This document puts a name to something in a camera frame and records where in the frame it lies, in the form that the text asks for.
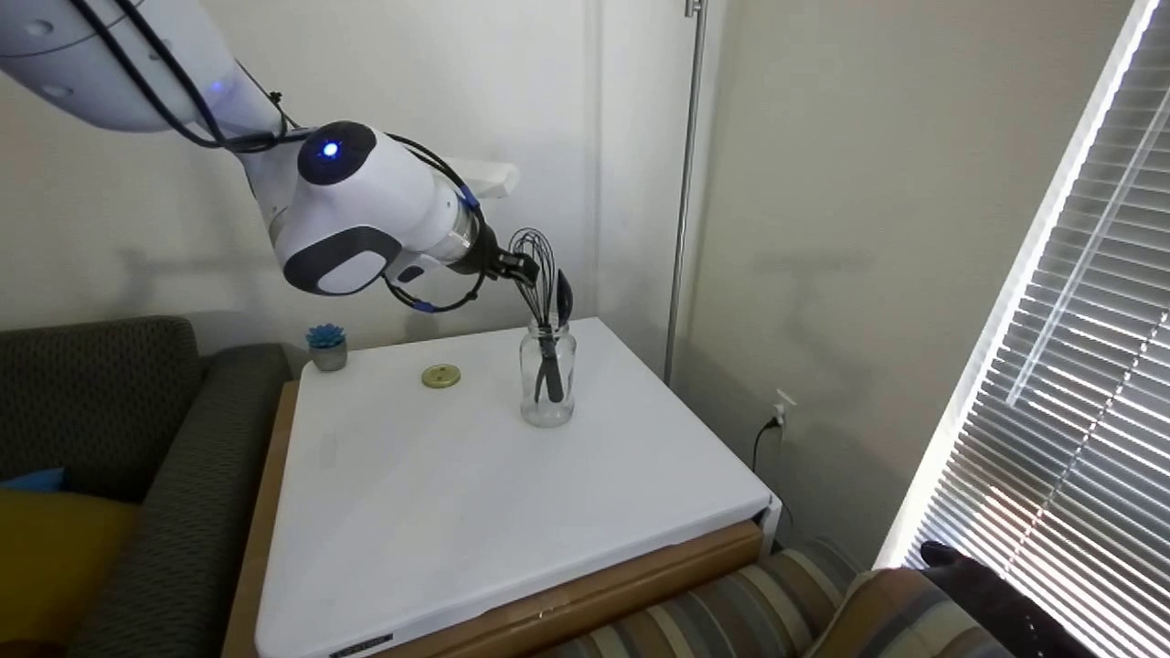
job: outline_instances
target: yellow pillow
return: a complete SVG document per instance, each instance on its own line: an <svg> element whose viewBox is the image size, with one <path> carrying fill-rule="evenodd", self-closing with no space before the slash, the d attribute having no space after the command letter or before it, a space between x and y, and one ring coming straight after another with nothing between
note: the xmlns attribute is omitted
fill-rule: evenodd
<svg viewBox="0 0 1170 658"><path fill-rule="evenodd" d="M0 653L70 648L134 518L119 501L0 488Z"/></svg>

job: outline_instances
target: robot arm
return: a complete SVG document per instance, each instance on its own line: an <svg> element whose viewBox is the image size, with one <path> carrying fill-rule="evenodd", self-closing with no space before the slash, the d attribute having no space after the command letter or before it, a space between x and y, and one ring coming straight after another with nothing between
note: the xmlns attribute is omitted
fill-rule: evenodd
<svg viewBox="0 0 1170 658"><path fill-rule="evenodd" d="M304 294L348 297L421 257L460 273L529 272L424 146L359 122L301 133L197 0L2 0L0 71L86 124L229 150Z"/></svg>

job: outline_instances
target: gray couch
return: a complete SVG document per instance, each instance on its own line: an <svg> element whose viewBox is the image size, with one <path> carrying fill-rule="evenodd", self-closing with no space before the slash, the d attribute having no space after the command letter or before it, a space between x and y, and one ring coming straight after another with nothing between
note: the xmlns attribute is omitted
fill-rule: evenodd
<svg viewBox="0 0 1170 658"><path fill-rule="evenodd" d="M0 331L0 479L141 504L74 653L220 653L280 346L197 356L183 319Z"/></svg>

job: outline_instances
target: black cable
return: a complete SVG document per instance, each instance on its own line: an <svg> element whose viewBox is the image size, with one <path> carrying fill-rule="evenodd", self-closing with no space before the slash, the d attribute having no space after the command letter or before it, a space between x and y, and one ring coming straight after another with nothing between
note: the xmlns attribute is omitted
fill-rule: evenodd
<svg viewBox="0 0 1170 658"><path fill-rule="evenodd" d="M170 46L153 32L153 27L139 14L139 7L131 0L117 0L117 7L127 14L127 21L139 29L139 38L151 44L151 50L163 62L163 71L170 74L170 81L186 90L191 107L197 111L201 124L209 136L191 133L170 111L167 102L151 89L151 81L141 78L141 71L131 62L131 55L117 44L117 38L102 27L102 17L86 7L86 0L70 0L74 10L100 32L100 41L105 44L105 50L117 60L117 64L127 74L127 81L141 90L141 99L151 102L151 111L167 122L170 133L179 133L186 141L205 146L205 150L229 150L229 155L259 155L272 150L279 141L301 141L306 139L301 133L301 124L284 114L284 107L279 102L279 94L272 94L244 64L244 78L273 102L273 111L280 114L280 133L279 136L242 136L242 139L225 139L209 99L197 90L197 85L186 78L186 71L179 64L179 60L170 55Z"/></svg>
<svg viewBox="0 0 1170 658"><path fill-rule="evenodd" d="M141 32L141 41L153 46L153 55L170 71L174 85L186 90L186 99L194 102L197 116L205 122L205 127L211 133L211 139L224 146L224 133L220 122L209 107L209 99L194 89L194 81L186 78L186 71L179 64L179 60L170 55L167 44L159 44L159 38L151 29L151 21L139 14L139 7L131 0L117 0L117 7L134 21L134 29Z"/></svg>
<svg viewBox="0 0 1170 658"><path fill-rule="evenodd" d="M205 150L211 150L214 141L205 136L194 136L151 89L151 81L141 78L141 71L131 62L131 55L113 41L113 32L102 27L102 17L84 2L84 0L70 0L75 7L75 14L100 32L100 41L105 44L105 50L117 60L117 64L131 78L131 85L141 90L141 99L156 111L156 116L163 116L170 124L170 133L179 133L186 141L197 141Z"/></svg>
<svg viewBox="0 0 1170 658"><path fill-rule="evenodd" d="M755 439L753 439L753 473L759 473L759 442L765 442L766 432L777 432L777 439L782 439L782 420L766 417L766 424L755 432Z"/></svg>
<svg viewBox="0 0 1170 658"><path fill-rule="evenodd" d="M381 280L389 280L392 297L395 297L400 304L406 304L408 311L445 313L445 311L469 306L469 304L480 297L481 279L486 279L486 273L480 273L476 285L470 285L460 300L453 300L453 304L417 300L417 297L408 297L401 285L395 285L392 273L382 273Z"/></svg>
<svg viewBox="0 0 1170 658"><path fill-rule="evenodd" d="M441 172L441 174L451 180L451 185L457 189L464 211L469 211L476 224L486 224L480 197L476 197L470 185L453 172L453 163L445 163L435 150L426 150L426 146L421 146L421 141L414 141L414 139L406 139L406 136L389 133L389 139L401 141L421 163ZM486 279L486 273L480 272L476 285L470 285L460 300L453 300L453 304L417 300L417 297L408 297L401 285L395 285L395 279L389 279L389 273L382 273L382 285L389 285L392 297L395 297L400 304L406 304L408 311L421 311L421 313L451 313L451 311L469 306L470 300L480 300L481 279Z"/></svg>

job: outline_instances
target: window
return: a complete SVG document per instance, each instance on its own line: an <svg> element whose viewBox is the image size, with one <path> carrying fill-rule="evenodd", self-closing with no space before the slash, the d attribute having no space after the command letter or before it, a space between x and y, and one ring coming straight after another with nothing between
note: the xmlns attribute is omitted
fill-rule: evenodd
<svg viewBox="0 0 1170 658"><path fill-rule="evenodd" d="M877 563L924 537L1170 653L1170 2L1132 2Z"/></svg>

